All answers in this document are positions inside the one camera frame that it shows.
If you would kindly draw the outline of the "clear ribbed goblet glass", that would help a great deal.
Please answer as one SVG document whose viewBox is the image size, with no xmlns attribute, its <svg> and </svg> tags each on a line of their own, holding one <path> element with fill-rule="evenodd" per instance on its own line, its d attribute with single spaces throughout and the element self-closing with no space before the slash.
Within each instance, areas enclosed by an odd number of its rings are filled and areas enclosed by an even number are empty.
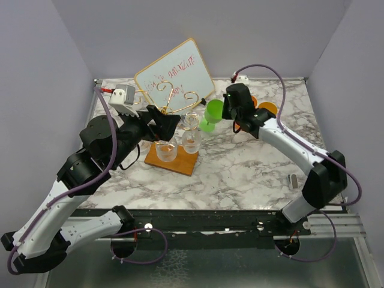
<svg viewBox="0 0 384 288">
<path fill-rule="evenodd" d="M 169 141 L 157 141 L 155 142 L 155 149 L 157 157 L 163 162 L 173 161 L 178 154 L 178 143 L 173 137 Z"/>
</svg>

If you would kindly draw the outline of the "clear smooth wine glass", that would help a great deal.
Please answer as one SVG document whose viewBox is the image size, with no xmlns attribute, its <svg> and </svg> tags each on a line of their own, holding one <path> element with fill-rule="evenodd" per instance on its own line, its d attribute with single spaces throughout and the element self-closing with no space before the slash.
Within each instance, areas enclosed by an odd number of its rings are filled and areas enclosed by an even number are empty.
<svg viewBox="0 0 384 288">
<path fill-rule="evenodd" d="M 145 140 L 142 140 L 140 143 L 139 143 L 139 147 L 140 147 L 140 154 L 141 155 L 146 155 L 150 148 L 151 148 L 151 142 L 149 141 L 145 141 Z"/>
</svg>

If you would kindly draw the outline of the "green plastic wine glass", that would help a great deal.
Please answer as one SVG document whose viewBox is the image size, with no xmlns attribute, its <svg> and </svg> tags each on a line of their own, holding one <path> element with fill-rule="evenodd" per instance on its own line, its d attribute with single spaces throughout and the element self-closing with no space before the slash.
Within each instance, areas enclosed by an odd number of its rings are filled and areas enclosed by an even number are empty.
<svg viewBox="0 0 384 288">
<path fill-rule="evenodd" d="M 210 133 L 215 129 L 215 125 L 222 120 L 224 102 L 218 99 L 207 103 L 204 116 L 200 122 L 200 129 Z"/>
</svg>

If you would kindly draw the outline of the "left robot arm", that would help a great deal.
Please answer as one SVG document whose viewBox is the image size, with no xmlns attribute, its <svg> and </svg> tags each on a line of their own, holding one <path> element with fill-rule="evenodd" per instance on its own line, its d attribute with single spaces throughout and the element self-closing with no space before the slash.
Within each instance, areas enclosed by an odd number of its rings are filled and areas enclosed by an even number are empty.
<svg viewBox="0 0 384 288">
<path fill-rule="evenodd" d="M 120 118 L 121 126 L 110 112 L 91 119 L 80 132 L 82 148 L 67 158 L 36 213 L 18 231 L 2 235 L 1 242 L 10 253 L 9 273 L 48 272 L 79 246 L 104 236 L 124 237 L 134 229 L 134 217 L 123 206 L 114 206 L 85 224 L 64 227 L 69 216 L 111 178 L 110 171 L 116 170 L 141 140 L 168 141 L 181 120 L 153 105 L 137 116 Z"/>
</svg>

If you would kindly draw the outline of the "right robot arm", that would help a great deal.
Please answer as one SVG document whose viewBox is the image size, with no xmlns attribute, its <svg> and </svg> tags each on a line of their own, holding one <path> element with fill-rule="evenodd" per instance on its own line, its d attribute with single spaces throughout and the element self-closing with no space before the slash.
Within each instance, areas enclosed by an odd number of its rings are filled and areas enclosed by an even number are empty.
<svg viewBox="0 0 384 288">
<path fill-rule="evenodd" d="M 298 221 L 316 209 L 322 209 L 347 187 L 347 175 L 336 161 L 345 166 L 345 157 L 339 151 L 324 159 L 321 149 L 292 130 L 280 127 L 275 114 L 265 108 L 255 108 L 249 88 L 235 83 L 226 88 L 222 118 L 233 120 L 240 129 L 262 140 L 292 160 L 307 176 L 302 195 L 290 201 L 276 219 L 277 230 L 284 235 L 297 228 Z"/>
</svg>

